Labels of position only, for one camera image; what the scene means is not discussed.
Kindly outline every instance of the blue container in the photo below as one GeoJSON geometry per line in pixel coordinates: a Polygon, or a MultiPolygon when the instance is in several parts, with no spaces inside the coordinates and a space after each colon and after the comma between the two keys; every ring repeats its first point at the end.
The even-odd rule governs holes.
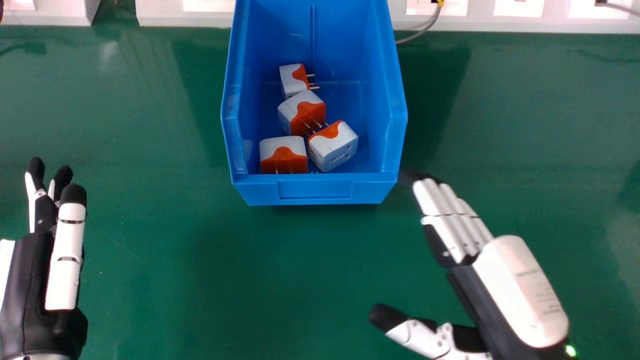
{"type": "Polygon", "coordinates": [[[387,0],[237,0],[222,100],[231,180],[249,205],[379,204],[397,182],[407,109],[387,0]],[[258,144],[278,125],[279,66],[304,63],[327,123],[358,152],[332,172],[260,174],[258,144]]]}

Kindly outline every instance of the green light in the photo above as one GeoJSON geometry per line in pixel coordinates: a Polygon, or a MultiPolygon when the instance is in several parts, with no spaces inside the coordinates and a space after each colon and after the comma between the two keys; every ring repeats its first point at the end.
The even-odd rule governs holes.
{"type": "Polygon", "coordinates": [[[571,345],[567,345],[564,347],[564,351],[566,352],[567,355],[571,356],[571,357],[575,357],[578,352],[575,351],[575,347],[571,346],[571,345]]]}

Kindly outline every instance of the green tabletop surface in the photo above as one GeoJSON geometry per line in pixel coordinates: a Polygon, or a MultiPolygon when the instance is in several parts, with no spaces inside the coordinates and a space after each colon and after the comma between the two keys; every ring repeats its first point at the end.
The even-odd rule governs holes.
{"type": "MultiPolygon", "coordinates": [[[[229,30],[0,28],[0,236],[27,231],[23,173],[89,194],[83,359],[420,359],[367,322],[386,302],[471,325],[412,195],[252,208],[220,126],[229,30]]],[[[445,179],[529,244],[583,359],[640,356],[640,37],[428,33],[399,48],[403,167],[445,179]]]]}

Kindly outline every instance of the gray cable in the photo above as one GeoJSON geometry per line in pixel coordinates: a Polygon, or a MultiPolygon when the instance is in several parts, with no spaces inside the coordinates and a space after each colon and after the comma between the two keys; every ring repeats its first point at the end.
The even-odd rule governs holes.
{"type": "Polygon", "coordinates": [[[431,20],[427,23],[427,25],[424,27],[424,29],[418,31],[417,33],[411,35],[410,37],[406,37],[400,40],[396,40],[396,45],[400,45],[400,44],[404,44],[405,42],[409,42],[417,37],[419,37],[420,35],[426,33],[429,29],[431,29],[431,27],[433,25],[435,25],[436,21],[438,20],[438,17],[440,16],[440,9],[442,9],[440,6],[436,7],[436,12],[433,13],[433,16],[431,17],[431,20]]]}
{"type": "Polygon", "coordinates": [[[616,10],[620,10],[621,12],[629,13],[629,14],[631,14],[633,16],[640,17],[640,13],[639,12],[635,12],[635,11],[631,10],[630,8],[625,8],[624,6],[615,5],[615,4],[607,4],[607,3],[596,3],[596,6],[602,6],[603,8],[616,9],[616,10]]]}

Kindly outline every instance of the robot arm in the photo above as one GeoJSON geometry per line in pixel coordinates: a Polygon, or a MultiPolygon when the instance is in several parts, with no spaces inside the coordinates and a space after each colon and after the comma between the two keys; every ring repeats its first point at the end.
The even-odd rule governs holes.
{"type": "Polygon", "coordinates": [[[44,164],[25,173],[30,233],[0,241],[2,360],[76,360],[88,322],[76,307],[83,259],[86,192],[62,167],[44,187],[44,164]]]}
{"type": "Polygon", "coordinates": [[[566,313],[525,242],[517,236],[494,238],[473,209],[435,177],[415,178],[412,186],[429,248],[448,269],[477,330],[449,323],[436,328],[381,305],[373,307],[370,321],[431,359],[575,359],[566,313]],[[380,318],[394,321],[381,326],[380,318]]]}

